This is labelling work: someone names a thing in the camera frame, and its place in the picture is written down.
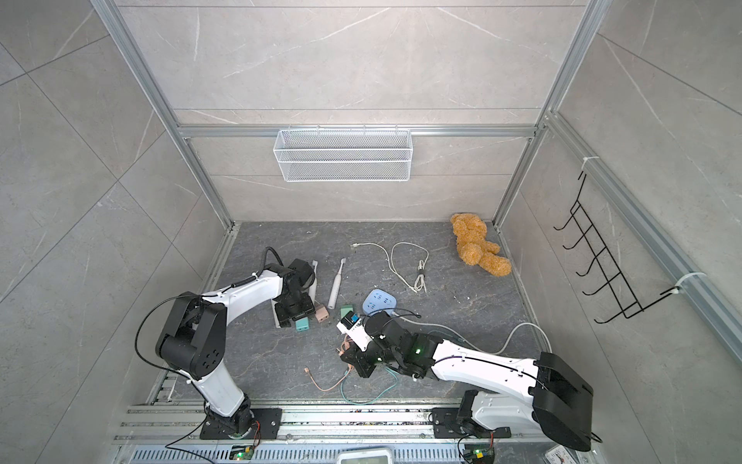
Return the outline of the teal charger plug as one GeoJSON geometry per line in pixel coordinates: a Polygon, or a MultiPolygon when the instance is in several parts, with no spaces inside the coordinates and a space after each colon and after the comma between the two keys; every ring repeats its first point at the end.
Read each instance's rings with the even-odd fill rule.
{"type": "Polygon", "coordinates": [[[299,333],[306,332],[310,329],[309,318],[303,317],[295,323],[296,331],[299,333]]]}

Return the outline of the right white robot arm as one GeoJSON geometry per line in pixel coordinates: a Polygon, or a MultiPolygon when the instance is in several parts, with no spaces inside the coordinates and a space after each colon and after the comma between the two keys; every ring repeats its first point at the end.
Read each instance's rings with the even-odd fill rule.
{"type": "Polygon", "coordinates": [[[337,324],[349,338],[340,358],[362,378],[382,365],[415,380],[469,386],[454,421],[456,433],[540,432],[576,452],[588,452],[594,390],[558,355],[515,359],[466,348],[435,334],[413,333],[385,310],[348,313],[337,324]]]}

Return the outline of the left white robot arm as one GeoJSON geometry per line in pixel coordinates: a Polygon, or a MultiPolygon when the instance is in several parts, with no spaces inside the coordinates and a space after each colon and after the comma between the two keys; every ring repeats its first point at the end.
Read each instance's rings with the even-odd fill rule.
{"type": "Polygon", "coordinates": [[[181,375],[205,400],[206,422],[230,438],[243,438],[257,427],[250,400],[225,363],[228,326],[251,309],[272,304],[280,328],[316,312],[309,288],[314,267],[301,259],[283,263],[272,247],[261,256],[261,269],[244,280],[207,294],[184,292],[168,298],[172,308],[155,344],[163,370],[181,375]]]}

